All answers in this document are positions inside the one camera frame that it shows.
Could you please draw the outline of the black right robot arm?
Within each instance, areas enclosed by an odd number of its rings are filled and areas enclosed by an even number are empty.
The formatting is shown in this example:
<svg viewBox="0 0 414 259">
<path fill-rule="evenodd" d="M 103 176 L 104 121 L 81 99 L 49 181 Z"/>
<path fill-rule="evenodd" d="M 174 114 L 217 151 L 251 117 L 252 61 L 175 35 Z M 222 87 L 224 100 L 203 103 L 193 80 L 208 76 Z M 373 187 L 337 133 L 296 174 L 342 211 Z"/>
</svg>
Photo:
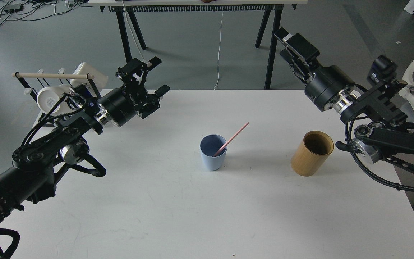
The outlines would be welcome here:
<svg viewBox="0 0 414 259">
<path fill-rule="evenodd" d="M 345 125 L 345 142 L 338 149 L 349 152 L 362 171 L 373 180 L 397 190 L 414 192 L 413 186 L 390 182 L 369 170 L 358 158 L 363 154 L 373 163 L 381 160 L 414 174 L 414 122 L 391 102 L 406 82 L 396 79 L 397 65 L 384 55 L 370 67 L 369 90 L 357 85 L 337 66 L 323 66 L 320 51 L 300 34 L 279 28 L 274 37 L 283 44 L 281 56 L 293 74 L 305 85 L 304 93 L 321 111 L 334 109 Z"/>
</svg>

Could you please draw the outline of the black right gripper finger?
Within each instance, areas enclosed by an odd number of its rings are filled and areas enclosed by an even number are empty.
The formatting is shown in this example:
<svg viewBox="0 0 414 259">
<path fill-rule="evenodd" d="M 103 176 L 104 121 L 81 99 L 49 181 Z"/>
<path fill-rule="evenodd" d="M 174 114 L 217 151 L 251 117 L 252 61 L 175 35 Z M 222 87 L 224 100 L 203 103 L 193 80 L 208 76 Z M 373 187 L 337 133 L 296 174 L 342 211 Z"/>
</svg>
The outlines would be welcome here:
<svg viewBox="0 0 414 259">
<path fill-rule="evenodd" d="M 289 64 L 292 73 L 302 83 L 310 83 L 315 77 L 315 69 L 320 65 L 317 60 L 320 51 L 301 34 L 293 35 L 282 27 L 274 32 L 274 37 L 283 44 L 280 55 Z"/>
</svg>

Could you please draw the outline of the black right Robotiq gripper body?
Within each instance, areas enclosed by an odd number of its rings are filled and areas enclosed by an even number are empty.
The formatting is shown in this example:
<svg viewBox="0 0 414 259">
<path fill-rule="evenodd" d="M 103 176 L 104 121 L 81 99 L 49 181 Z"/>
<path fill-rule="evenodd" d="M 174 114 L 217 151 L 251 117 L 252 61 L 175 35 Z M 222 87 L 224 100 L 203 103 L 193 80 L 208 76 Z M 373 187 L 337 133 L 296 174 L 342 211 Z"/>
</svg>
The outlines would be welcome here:
<svg viewBox="0 0 414 259">
<path fill-rule="evenodd" d="M 306 84 L 304 93 L 320 110 L 329 109 L 328 104 L 341 90 L 353 86 L 355 82 L 338 66 L 320 66 L 314 70 L 313 80 Z"/>
</svg>

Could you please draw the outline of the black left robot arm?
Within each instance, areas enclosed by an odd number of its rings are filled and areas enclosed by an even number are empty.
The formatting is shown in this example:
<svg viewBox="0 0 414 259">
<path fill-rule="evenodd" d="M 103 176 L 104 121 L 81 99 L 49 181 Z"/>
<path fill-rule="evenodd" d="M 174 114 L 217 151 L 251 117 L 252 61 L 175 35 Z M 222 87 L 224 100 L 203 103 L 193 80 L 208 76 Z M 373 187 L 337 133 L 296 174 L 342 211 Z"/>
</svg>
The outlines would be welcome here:
<svg viewBox="0 0 414 259">
<path fill-rule="evenodd" d="M 87 80 L 60 88 L 60 97 L 13 152 L 13 165 L 0 174 L 0 223 L 13 210 L 24 210 L 26 200 L 34 204 L 54 197 L 56 186 L 69 169 L 95 177 L 106 169 L 90 155 L 83 135 L 93 130 L 102 134 L 105 125 L 122 126 L 134 116 L 146 118 L 160 108 L 160 100 L 170 88 L 164 84 L 154 93 L 145 88 L 148 72 L 161 64 L 136 58 L 118 68 L 122 86 L 101 96 L 92 74 L 61 75 L 54 78 Z M 0 228 L 0 259 L 9 259 L 18 247 L 17 231 Z"/>
</svg>

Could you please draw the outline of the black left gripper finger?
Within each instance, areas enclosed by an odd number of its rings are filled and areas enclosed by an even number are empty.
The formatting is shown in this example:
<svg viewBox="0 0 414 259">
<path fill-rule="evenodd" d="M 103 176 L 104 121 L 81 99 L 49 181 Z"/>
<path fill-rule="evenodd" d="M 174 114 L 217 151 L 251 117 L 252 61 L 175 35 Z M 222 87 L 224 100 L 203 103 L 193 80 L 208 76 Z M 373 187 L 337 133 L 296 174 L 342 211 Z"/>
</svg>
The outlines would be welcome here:
<svg viewBox="0 0 414 259">
<path fill-rule="evenodd" d="M 170 87 L 166 84 L 158 88 L 154 93 L 146 93 L 146 95 L 139 95 L 139 107 L 137 108 L 138 115 L 141 119 L 145 119 L 156 110 L 160 108 L 160 101 L 163 95 L 170 91 Z"/>
<path fill-rule="evenodd" d="M 133 58 L 123 67 L 117 69 L 116 77 L 122 81 L 121 89 L 127 94 L 147 95 L 145 82 L 148 72 L 161 63 L 162 61 L 158 57 L 154 57 L 149 61 L 140 61 Z"/>
</svg>

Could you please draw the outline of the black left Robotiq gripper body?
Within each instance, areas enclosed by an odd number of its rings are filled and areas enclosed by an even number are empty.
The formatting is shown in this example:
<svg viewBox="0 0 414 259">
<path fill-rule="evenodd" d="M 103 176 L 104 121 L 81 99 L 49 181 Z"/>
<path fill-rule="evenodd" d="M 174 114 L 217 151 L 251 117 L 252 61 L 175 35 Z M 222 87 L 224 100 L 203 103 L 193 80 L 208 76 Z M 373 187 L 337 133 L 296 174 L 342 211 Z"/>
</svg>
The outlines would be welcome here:
<svg viewBox="0 0 414 259">
<path fill-rule="evenodd" d="M 134 116 L 139 116 L 139 95 L 125 93 L 121 87 L 116 88 L 98 100 L 100 107 L 97 119 L 102 125 L 108 122 L 121 127 Z"/>
</svg>

